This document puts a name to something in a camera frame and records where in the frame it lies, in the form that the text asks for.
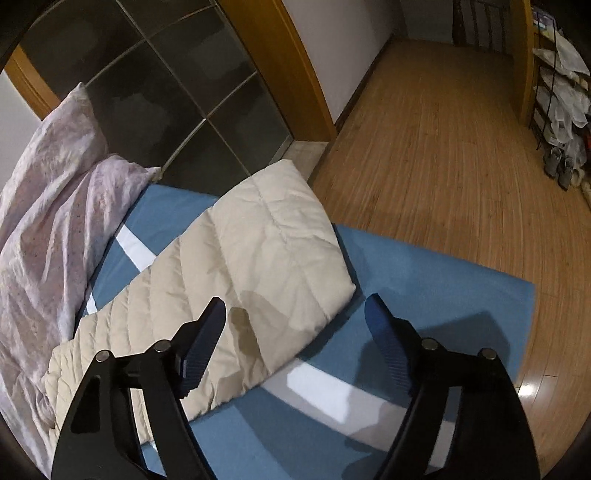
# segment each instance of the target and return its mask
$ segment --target blue fabric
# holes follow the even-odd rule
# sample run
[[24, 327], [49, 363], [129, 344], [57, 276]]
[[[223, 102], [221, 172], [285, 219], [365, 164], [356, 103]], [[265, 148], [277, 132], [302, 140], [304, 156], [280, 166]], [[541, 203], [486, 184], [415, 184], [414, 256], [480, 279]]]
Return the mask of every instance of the blue fabric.
[[[214, 201], [211, 196], [152, 185], [125, 224], [158, 254]], [[343, 226], [335, 230], [358, 289], [349, 305], [299, 355], [302, 360], [408, 406], [408, 396], [389, 376], [365, 322], [363, 301], [379, 293], [392, 314], [408, 319], [421, 336], [465, 353], [494, 348], [510, 376], [517, 377], [534, 310], [532, 284], [366, 232]], [[98, 308], [137, 275], [130, 263], [113, 242], [95, 276]], [[453, 420], [456, 406], [457, 394], [449, 401], [446, 418]], [[191, 422], [191, 427], [220, 480], [371, 479], [385, 456], [262, 388]], [[143, 450], [148, 466], [163, 473], [153, 447], [146, 445]]]

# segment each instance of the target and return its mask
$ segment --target silver screw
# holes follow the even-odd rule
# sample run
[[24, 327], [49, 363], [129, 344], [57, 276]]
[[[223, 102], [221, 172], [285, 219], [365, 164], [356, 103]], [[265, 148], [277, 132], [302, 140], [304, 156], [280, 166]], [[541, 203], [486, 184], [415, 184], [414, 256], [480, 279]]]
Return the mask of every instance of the silver screw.
[[424, 338], [423, 340], [421, 340], [421, 346], [425, 349], [425, 350], [437, 350], [439, 348], [439, 343], [437, 342], [437, 340], [433, 339], [433, 338]]
[[108, 350], [101, 350], [99, 353], [96, 354], [95, 358], [97, 362], [104, 362], [111, 356], [111, 353]]
[[487, 360], [494, 360], [496, 358], [496, 352], [492, 348], [483, 348], [480, 352]]
[[158, 353], [165, 352], [169, 348], [170, 348], [170, 340], [159, 340], [154, 345], [154, 350], [156, 350]]

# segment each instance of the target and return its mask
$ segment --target gray sneaker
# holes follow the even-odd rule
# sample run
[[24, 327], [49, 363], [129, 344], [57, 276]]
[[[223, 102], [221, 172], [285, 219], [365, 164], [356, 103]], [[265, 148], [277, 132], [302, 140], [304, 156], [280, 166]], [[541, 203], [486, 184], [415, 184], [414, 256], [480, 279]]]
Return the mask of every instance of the gray sneaker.
[[558, 165], [562, 159], [562, 151], [558, 147], [552, 147], [552, 150], [546, 150], [544, 154], [544, 173], [551, 179], [558, 175]]
[[569, 189], [570, 179], [573, 176], [574, 161], [570, 157], [565, 157], [564, 161], [560, 163], [558, 172], [558, 185], [565, 192]]

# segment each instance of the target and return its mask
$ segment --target beige quilted blanket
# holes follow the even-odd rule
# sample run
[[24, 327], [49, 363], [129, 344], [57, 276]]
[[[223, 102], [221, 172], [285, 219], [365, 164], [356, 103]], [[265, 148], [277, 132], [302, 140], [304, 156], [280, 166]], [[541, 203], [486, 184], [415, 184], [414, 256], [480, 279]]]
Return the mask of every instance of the beige quilted blanket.
[[[73, 340], [54, 349], [46, 375], [54, 445], [99, 350], [143, 352], [220, 297], [226, 327], [199, 388], [183, 400], [193, 419], [293, 359], [354, 290], [332, 225], [306, 182], [290, 160], [267, 167], [200, 215], [111, 303], [82, 319]], [[151, 431], [140, 392], [132, 399], [143, 443]]]

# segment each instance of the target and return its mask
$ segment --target floor plank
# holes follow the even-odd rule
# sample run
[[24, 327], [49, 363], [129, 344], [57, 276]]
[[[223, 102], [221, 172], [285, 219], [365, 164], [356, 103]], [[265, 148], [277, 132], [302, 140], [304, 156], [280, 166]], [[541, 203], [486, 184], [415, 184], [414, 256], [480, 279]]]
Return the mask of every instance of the floor plank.
[[591, 410], [591, 212], [544, 175], [511, 86], [504, 56], [396, 40], [311, 182], [334, 222], [535, 284], [516, 386], [545, 473]]

